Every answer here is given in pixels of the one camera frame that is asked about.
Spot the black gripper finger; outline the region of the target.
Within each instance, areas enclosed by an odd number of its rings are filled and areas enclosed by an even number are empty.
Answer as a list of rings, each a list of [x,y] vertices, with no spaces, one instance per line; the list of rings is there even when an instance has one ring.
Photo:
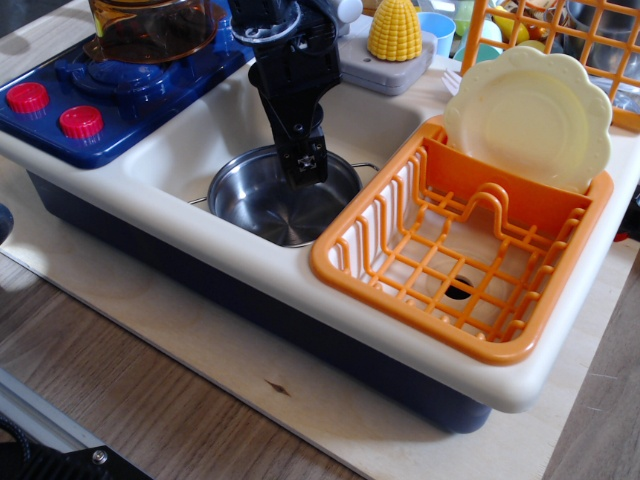
[[[276,152],[287,184],[292,189],[324,183],[328,178],[328,151],[323,129],[315,127],[308,137],[274,136]]]

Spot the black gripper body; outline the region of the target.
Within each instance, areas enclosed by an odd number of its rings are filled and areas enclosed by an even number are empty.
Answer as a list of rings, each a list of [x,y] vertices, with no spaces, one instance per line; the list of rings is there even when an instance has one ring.
[[[254,54],[249,79],[258,89],[274,142],[309,139],[321,122],[320,98],[341,81],[335,24],[307,23],[286,39],[256,46]]]

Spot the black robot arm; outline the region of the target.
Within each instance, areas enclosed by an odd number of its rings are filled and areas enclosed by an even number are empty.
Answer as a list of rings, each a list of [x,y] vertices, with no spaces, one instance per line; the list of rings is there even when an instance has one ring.
[[[338,21],[326,1],[231,1],[234,38],[253,50],[257,89],[288,184],[328,178],[321,98],[341,81]]]

